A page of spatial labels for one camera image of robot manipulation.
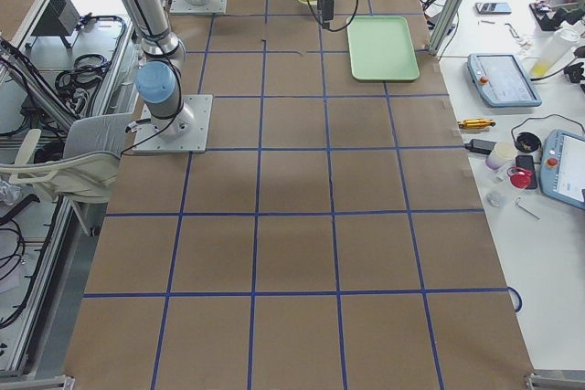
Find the light green plastic tray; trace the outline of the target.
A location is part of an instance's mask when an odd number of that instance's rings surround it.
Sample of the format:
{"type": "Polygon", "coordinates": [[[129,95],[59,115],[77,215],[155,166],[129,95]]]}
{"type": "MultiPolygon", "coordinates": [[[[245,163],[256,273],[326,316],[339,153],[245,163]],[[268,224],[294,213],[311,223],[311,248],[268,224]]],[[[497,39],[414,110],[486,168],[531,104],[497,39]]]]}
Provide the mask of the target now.
{"type": "Polygon", "coordinates": [[[419,78],[415,49],[404,17],[357,16],[346,31],[355,79],[410,82],[419,78]]]}

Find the black smartphone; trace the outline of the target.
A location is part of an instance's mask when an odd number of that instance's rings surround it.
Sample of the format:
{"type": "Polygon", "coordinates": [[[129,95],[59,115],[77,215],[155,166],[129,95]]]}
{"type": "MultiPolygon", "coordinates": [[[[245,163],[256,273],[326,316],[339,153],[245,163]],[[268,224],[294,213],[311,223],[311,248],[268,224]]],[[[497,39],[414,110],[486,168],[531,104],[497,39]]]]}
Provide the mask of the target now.
{"type": "Polygon", "coordinates": [[[512,14],[511,6],[505,2],[476,3],[475,11],[481,16],[507,16],[512,14]]]}

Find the blue teach pendant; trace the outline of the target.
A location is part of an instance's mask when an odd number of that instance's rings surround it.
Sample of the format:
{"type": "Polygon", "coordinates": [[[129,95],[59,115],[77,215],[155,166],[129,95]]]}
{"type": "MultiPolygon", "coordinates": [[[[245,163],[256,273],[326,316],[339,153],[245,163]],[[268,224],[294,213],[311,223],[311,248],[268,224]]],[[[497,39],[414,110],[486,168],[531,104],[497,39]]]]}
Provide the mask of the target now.
{"type": "Polygon", "coordinates": [[[554,130],[545,140],[539,171],[541,191],[584,209],[584,137],[554,130]]]}
{"type": "Polygon", "coordinates": [[[517,56],[473,53],[467,68],[482,100],[490,107],[538,107],[542,100],[517,56]]]}

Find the white paper cup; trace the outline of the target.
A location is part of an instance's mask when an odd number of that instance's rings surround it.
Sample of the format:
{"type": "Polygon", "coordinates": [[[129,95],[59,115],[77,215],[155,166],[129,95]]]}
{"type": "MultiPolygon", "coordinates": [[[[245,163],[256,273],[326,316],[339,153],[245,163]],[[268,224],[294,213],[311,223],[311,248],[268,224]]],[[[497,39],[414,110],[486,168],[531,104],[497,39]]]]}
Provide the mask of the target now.
{"type": "Polygon", "coordinates": [[[508,142],[496,142],[491,152],[485,159],[485,164],[492,170],[498,170],[507,163],[513,162],[517,157],[517,149],[508,142]]]}

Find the clear bottle yellow liquid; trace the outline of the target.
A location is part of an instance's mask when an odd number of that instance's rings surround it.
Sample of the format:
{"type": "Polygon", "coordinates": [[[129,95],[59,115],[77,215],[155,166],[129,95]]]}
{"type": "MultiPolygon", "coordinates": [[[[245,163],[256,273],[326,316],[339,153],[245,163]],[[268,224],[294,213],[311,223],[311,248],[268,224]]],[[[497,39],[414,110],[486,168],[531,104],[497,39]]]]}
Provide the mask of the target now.
{"type": "Polygon", "coordinates": [[[555,31],[530,70],[533,79],[542,78],[580,40],[580,33],[562,27],[555,31]]]}

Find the red round lid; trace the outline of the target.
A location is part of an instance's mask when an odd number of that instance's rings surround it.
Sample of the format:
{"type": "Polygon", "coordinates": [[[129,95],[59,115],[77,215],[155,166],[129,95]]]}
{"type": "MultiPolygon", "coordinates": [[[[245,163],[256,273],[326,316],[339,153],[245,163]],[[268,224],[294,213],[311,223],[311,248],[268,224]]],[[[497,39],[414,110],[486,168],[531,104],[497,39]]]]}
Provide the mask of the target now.
{"type": "Polygon", "coordinates": [[[527,189],[531,185],[532,175],[532,171],[518,166],[513,166],[507,170],[511,185],[518,189],[527,189]]]}

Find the silver allen key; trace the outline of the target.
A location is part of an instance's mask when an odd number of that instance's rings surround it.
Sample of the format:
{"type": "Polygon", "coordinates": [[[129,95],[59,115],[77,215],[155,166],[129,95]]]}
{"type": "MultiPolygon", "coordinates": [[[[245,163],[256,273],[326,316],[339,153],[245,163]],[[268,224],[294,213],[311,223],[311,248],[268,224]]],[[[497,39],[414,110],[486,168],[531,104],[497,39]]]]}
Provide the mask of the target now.
{"type": "Polygon", "coordinates": [[[537,215],[533,210],[531,210],[530,208],[528,208],[522,201],[521,197],[518,197],[515,200],[515,205],[517,208],[519,208],[520,210],[522,210],[523,212],[527,213],[528,215],[530,215],[531,217],[535,218],[536,220],[540,220],[540,216],[537,215]]]}

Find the grey white chair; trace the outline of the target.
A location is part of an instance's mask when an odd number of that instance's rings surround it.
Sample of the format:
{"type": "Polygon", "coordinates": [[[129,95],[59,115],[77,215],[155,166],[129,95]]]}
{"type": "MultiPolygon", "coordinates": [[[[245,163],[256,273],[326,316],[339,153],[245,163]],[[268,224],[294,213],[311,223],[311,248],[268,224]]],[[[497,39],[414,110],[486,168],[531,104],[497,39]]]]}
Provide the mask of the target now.
{"type": "Polygon", "coordinates": [[[62,158],[44,163],[32,162],[41,136],[41,130],[32,129],[22,141],[15,161],[3,164],[1,173],[8,177],[9,184],[30,185],[46,201],[67,198],[83,232],[97,236],[101,228],[86,223],[82,206],[109,202],[120,166],[125,129],[132,116],[126,112],[74,121],[62,158]]]}

